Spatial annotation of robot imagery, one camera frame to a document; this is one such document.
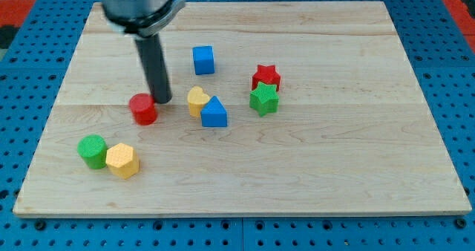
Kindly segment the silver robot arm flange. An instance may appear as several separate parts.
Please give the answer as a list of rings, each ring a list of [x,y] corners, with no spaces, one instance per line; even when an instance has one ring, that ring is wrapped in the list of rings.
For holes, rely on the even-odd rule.
[[[118,33],[149,38],[163,30],[186,0],[101,0],[107,23]]]

